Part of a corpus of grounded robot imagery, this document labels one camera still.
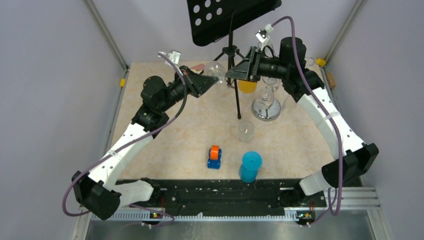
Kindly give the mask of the orange plastic wine glass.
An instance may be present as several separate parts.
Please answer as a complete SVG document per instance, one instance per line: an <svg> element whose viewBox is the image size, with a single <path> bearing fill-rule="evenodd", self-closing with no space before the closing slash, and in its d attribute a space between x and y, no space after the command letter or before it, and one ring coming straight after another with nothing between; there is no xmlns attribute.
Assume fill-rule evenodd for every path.
<svg viewBox="0 0 424 240"><path fill-rule="evenodd" d="M238 89L245 94L252 94L255 92L256 88L257 88L257 83L256 82L250 82L250 81L245 81L245 80L239 80L238 81Z"/></svg>

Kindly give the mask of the clear glass with clips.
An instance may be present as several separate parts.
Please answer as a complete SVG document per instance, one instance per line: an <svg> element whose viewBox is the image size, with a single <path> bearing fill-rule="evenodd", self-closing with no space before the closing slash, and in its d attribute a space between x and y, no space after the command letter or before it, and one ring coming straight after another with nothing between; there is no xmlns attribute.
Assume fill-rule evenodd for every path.
<svg viewBox="0 0 424 240"><path fill-rule="evenodd" d="M217 77L217 84L222 84L226 81L226 69L217 61L210 61L204 65L203 74L206 76Z"/></svg>

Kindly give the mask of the clear wine glass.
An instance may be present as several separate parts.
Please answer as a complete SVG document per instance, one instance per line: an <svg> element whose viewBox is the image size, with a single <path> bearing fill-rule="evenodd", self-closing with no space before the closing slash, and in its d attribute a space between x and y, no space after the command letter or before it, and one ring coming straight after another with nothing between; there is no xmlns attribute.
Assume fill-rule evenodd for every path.
<svg viewBox="0 0 424 240"><path fill-rule="evenodd" d="M254 107L257 110L267 110L275 100L275 92L280 87L280 80L274 77L263 76L262 81L265 83L265 88L261 89L254 101Z"/></svg>

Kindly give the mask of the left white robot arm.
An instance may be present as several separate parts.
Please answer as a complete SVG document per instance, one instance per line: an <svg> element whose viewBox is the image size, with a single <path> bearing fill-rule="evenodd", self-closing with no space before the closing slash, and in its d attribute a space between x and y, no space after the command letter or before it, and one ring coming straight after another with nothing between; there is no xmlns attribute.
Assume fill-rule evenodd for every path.
<svg viewBox="0 0 424 240"><path fill-rule="evenodd" d="M169 83L157 75L148 77L140 93L142 105L119 140L98 165L77 171L72 177L76 201L101 220L109 219L119 208L133 203L156 206L161 198L160 188L149 179L123 184L117 181L142 148L172 122L167 110L182 101L181 113L189 95L199 98L218 81L217 76L198 74L187 66L181 66Z"/></svg>

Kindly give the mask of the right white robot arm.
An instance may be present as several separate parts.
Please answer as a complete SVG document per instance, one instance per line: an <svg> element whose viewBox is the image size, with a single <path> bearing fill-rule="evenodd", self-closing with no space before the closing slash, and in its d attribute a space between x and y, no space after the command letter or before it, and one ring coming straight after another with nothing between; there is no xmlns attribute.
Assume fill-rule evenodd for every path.
<svg viewBox="0 0 424 240"><path fill-rule="evenodd" d="M280 42L279 55L266 56L251 47L246 57L225 75L237 80L257 82L262 77L280 80L283 89L313 120L324 137L334 161L303 178L292 190L292 199L307 206L314 194L337 188L356 180L369 171L379 149L365 143L344 120L334 106L318 74L306 68L307 48L298 38L285 37Z"/></svg>

